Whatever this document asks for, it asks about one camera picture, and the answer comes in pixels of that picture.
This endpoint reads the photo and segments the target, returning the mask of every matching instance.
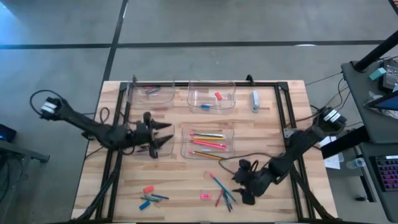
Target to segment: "paper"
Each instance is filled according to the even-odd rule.
[[[327,144],[335,141],[337,138],[336,136],[327,136],[325,139],[319,142],[320,147],[326,146]],[[338,159],[338,154],[331,156],[327,159],[324,159],[323,162],[325,163],[325,167],[331,169],[340,169],[340,161]]]

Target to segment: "gray floor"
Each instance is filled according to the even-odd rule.
[[[122,0],[0,0],[1,44],[109,44]],[[120,43],[379,40],[398,29],[387,0],[130,0]],[[118,49],[110,80],[299,79],[309,83],[339,72],[375,45]],[[59,92],[78,111],[96,108],[109,49],[0,50],[0,123],[18,131],[16,143],[51,155],[32,163],[9,223],[68,220],[87,141],[63,122],[38,118],[29,107],[36,90]],[[389,55],[398,54],[395,48]],[[323,106],[341,75],[307,87]],[[43,100],[38,97],[36,105]],[[341,112],[360,121],[349,97]],[[388,223],[379,203],[355,202],[359,178],[330,176],[340,218]]]

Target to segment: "wooden tabletop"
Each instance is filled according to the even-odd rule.
[[[300,80],[288,81],[288,83],[295,118],[300,119],[311,115],[304,82]],[[119,84],[120,82],[104,82],[101,91],[98,108],[108,107],[111,112],[110,118],[114,117]],[[260,112],[256,114],[251,111],[250,93],[252,90],[259,92],[261,108]],[[196,124],[232,127],[234,129],[234,150],[237,156],[251,152],[267,152],[276,156],[284,152],[274,89],[260,86],[237,87],[236,106],[227,115],[194,114],[188,107],[187,95],[187,87],[176,87],[173,108],[150,111],[156,121],[164,121],[174,125],[175,136],[171,140],[171,142],[174,142],[174,145],[171,145],[173,151],[169,156],[158,159],[151,159],[149,156],[123,157],[113,220],[115,222],[297,221],[289,177],[285,178],[279,185],[270,184],[265,194],[256,198],[256,204],[252,206],[243,204],[240,194],[233,193],[239,203],[233,203],[233,211],[229,213],[223,201],[215,207],[220,187],[209,176],[209,173],[214,173],[229,190],[240,187],[239,184],[231,180],[232,175],[223,170],[217,161],[186,159],[180,153],[182,128],[186,125]],[[131,121],[142,119],[143,112],[145,110],[131,110],[129,119]],[[299,129],[305,129],[310,124],[311,121],[307,120],[297,123],[297,126]],[[91,142],[87,153],[99,147],[100,145],[97,142]],[[337,217],[321,152],[312,148],[303,157],[312,192],[326,210]],[[105,158],[106,150],[102,149],[85,161],[72,218],[81,215],[98,193]],[[269,158],[252,156],[248,159],[250,161],[258,159],[263,164]],[[232,170],[238,168],[237,159],[225,163]],[[143,189],[150,185],[155,188],[154,194],[167,196],[170,200],[152,203],[148,208],[140,211],[139,205],[144,202],[140,199],[144,195]],[[200,194],[211,194],[212,199],[201,200]],[[306,212],[302,192],[300,198],[302,207]]]

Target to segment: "keyboard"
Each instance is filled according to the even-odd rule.
[[[373,159],[383,191],[398,190],[398,156],[376,156]]]

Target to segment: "computer monitor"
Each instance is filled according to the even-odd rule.
[[[387,96],[372,100],[366,104],[370,108],[398,111],[398,91],[392,92]]]

